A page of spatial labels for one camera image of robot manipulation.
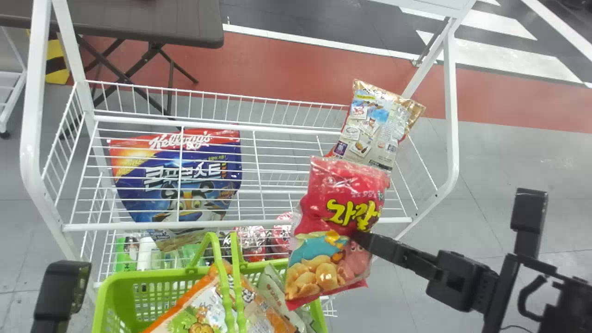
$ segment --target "chip bag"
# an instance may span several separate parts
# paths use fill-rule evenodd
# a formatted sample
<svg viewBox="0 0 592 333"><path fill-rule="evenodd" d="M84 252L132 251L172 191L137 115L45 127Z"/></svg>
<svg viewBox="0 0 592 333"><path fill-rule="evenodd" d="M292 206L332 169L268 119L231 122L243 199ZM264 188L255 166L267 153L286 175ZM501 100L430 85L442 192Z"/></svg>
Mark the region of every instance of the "chip bag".
<svg viewBox="0 0 592 333"><path fill-rule="evenodd" d="M399 143L426 107L360 80L337 144L327 157L391 172Z"/></svg>
<svg viewBox="0 0 592 333"><path fill-rule="evenodd" d="M366 286L371 255L350 239L370 231L384 205L388 175L373 167L312 157L308 191L292 216L285 279L289 310L321 295Z"/></svg>

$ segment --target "yellow and black stripe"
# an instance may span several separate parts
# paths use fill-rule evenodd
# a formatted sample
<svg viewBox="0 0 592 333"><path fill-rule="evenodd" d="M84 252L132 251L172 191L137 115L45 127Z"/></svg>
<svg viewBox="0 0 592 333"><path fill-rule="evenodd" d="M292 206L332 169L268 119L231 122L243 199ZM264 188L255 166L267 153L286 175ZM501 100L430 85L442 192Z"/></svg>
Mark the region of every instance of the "yellow and black stripe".
<svg viewBox="0 0 592 333"><path fill-rule="evenodd" d="M66 58L60 40L55 31L50 31L47 38L47 64L45 68L45 82L52 84L66 84L70 71L66 66Z"/></svg>

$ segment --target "colorful packaging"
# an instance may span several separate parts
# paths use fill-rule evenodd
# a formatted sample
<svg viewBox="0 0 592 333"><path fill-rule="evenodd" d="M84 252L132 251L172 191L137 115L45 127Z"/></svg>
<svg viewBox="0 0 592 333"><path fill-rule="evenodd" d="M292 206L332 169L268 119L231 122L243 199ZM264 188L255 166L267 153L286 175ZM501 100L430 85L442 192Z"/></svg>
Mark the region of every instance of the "colorful packaging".
<svg viewBox="0 0 592 333"><path fill-rule="evenodd" d="M232 272L232 266L224 261L226 272ZM255 293L249 281L241 276L244 301L244 316L247 319L246 331L252 333L294 333L296 328L280 315L265 299ZM232 275L228 274L230 298L233 304L233 316L236 318L236 295L234 294ZM226 312L222 304L220 277L214 265L206 276L196 282L175 305L160 316L143 333L178 333L203 332L225 333L228 331Z"/></svg>
<svg viewBox="0 0 592 333"><path fill-rule="evenodd" d="M263 274L259 276L259 281L257 282L257 292L263 296L267 303L270 304L277 312L288 318L290 323L296 326L299 333L307 333L306 323L296 312L290 311L286 307L284 290L282 288L283 284L277 280L272 272L269 272L269 267L273 268L273 266L268 265L264 268Z"/></svg>
<svg viewBox="0 0 592 333"><path fill-rule="evenodd" d="M284 220L285 223L290 223L291 218L292 212L285 212L278 216L276 220ZM276 225L268 231L267 244L270 259L288 258L291 229L291 225Z"/></svg>
<svg viewBox="0 0 592 333"><path fill-rule="evenodd" d="M292 217L295 244L285 279L289 310L365 286L371 255L350 239L378 221L389 183L386 172L332 158L312 157L308 191Z"/></svg>
<svg viewBox="0 0 592 333"><path fill-rule="evenodd" d="M127 272L137 270L140 235L130 234L115 240L115 271Z"/></svg>
<svg viewBox="0 0 592 333"><path fill-rule="evenodd" d="M265 260L267 247L265 246L266 234L263 226L235 227L239 237L240 247L243 250L244 259L248 262Z"/></svg>
<svg viewBox="0 0 592 333"><path fill-rule="evenodd" d="M186 129L182 137L176 132L110 141L117 192L135 222L224 218L242 179L239 132ZM197 243L206 231L148 230L163 252Z"/></svg>
<svg viewBox="0 0 592 333"><path fill-rule="evenodd" d="M425 107L360 80L341 137L327 157L342 158L391 172L398 145Z"/></svg>

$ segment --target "red stripe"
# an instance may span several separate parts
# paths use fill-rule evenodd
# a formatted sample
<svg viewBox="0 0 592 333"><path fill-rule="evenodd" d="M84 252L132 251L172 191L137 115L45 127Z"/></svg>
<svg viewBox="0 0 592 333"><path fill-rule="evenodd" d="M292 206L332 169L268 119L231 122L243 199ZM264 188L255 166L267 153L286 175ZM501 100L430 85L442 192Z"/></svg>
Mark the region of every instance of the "red stripe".
<svg viewBox="0 0 592 333"><path fill-rule="evenodd" d="M217 50L167 45L172 59L200 83L175 72L173 86L257 97L347 104L353 79L359 78L401 93L416 68L409 60L290 41L225 33ZM98 50L111 39L87 37ZM129 68L147 44L126 41L109 59ZM85 63L91 56L83 55ZM134 83L166 87L168 63L157 55L133 76ZM94 79L95 70L87 74ZM459 119L479 123L592 133L592 89L499 73L457 69ZM99 78L113 81L103 69ZM427 107L426 115L444 118L443 67L434 65L414 99Z"/></svg>

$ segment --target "white stripe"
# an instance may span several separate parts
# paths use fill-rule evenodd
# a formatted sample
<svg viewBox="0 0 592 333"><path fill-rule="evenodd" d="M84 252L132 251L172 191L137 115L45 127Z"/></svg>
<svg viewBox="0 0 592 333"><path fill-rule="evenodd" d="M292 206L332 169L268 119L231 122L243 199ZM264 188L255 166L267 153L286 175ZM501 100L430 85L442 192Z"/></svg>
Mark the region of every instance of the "white stripe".
<svg viewBox="0 0 592 333"><path fill-rule="evenodd" d="M424 43L427 43L433 35L424 31L417 33ZM553 56L463 39L455 39L455 41L457 63L582 83L559 59Z"/></svg>
<svg viewBox="0 0 592 333"><path fill-rule="evenodd" d="M377 49L376 47L367 47L367 46L361 46L361 45L355 45L355 44L341 43L338 41L304 37L304 36L298 36L298 35L293 35L293 34L277 33L275 31L247 28L247 27L241 27L241 26L233 25L233 24L222 24L222 28L224 29L224 31L229 31L229 32L233 32L233 33L240 33L240 34L267 37L267 38L280 39L280 40L286 40L286 41L293 41L296 43L331 47L333 49L362 52L362 53L368 53L371 55L379 55L379 56L387 56L387 57L391 56L391 57L397 57L397 58L403 58L403 59L409 59L409 60L415 59L418 57L418 55L414 55L411 53L398 52L398 51L387 50L387 49Z"/></svg>
<svg viewBox="0 0 592 333"><path fill-rule="evenodd" d="M442 21L444 19L444 16L442 15L416 11L415 9L401 7L401 11L406 14L432 18L434 20ZM469 11L461 24L467 27L493 31L495 33L508 34L511 36L536 40L536 37L528 32L528 30L524 28L524 26L522 26L518 20L497 14L491 14L488 12L476 11L474 9Z"/></svg>
<svg viewBox="0 0 592 333"><path fill-rule="evenodd" d="M496 5L496 6L499 6L500 5L500 3L497 2L496 0L479 0L479 1L486 2L488 4L492 4L492 5Z"/></svg>
<svg viewBox="0 0 592 333"><path fill-rule="evenodd" d="M547 21L551 27L557 30L565 39L572 43L586 58L592 61L592 44L584 37L578 34L567 23L563 22L557 15L537 0L522 0L530 9L532 9L543 20Z"/></svg>

